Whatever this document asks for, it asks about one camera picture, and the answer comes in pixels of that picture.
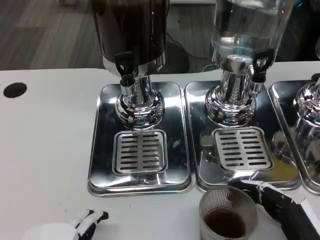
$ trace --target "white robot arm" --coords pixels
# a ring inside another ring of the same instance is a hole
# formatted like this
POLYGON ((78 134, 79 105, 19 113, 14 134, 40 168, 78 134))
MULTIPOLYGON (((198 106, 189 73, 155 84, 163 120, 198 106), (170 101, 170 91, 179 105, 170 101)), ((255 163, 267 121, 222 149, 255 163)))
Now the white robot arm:
POLYGON ((54 222, 28 230, 22 240, 91 240, 98 223, 109 218, 102 210, 86 210, 69 223, 54 222))

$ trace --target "black cable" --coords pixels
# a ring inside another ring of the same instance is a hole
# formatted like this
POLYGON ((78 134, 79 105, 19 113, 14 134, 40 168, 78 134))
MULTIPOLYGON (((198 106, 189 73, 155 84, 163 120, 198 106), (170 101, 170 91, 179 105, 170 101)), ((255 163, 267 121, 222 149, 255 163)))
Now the black cable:
POLYGON ((186 52, 186 54, 188 54, 190 57, 196 58, 196 59, 202 59, 202 60, 211 61, 211 59, 208 58, 208 57, 200 57, 200 56, 194 56, 194 55, 190 54, 189 52, 186 51, 185 47, 180 42, 178 42, 177 40, 174 40, 173 37, 168 32, 166 34, 171 39, 171 41, 173 41, 174 43, 178 44, 186 52))

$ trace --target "black circle hole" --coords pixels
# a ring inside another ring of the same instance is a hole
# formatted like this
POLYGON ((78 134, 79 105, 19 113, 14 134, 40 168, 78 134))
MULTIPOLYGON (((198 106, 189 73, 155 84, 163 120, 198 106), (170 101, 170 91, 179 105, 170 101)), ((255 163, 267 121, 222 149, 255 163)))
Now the black circle hole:
POLYGON ((3 90, 3 95, 9 99, 20 97, 27 91, 27 85, 22 82, 15 82, 3 90))

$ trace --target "cup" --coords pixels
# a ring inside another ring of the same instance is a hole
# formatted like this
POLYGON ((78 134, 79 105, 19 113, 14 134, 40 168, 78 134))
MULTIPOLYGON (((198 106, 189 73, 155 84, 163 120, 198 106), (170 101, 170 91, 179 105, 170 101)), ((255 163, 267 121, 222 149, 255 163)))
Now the cup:
POLYGON ((255 202, 232 186, 215 186, 199 204, 200 233, 204 240, 246 240, 258 224, 255 202))

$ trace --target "coffee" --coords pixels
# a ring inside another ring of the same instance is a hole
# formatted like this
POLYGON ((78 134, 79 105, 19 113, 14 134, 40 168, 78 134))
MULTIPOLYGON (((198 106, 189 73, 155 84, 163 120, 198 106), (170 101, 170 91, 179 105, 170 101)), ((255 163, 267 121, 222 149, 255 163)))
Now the coffee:
POLYGON ((165 51, 168 0, 91 0, 103 56, 133 52, 139 65, 165 51))
POLYGON ((203 220, 212 231, 225 238, 235 239, 246 235, 245 221, 232 209, 215 208, 208 212, 203 220))

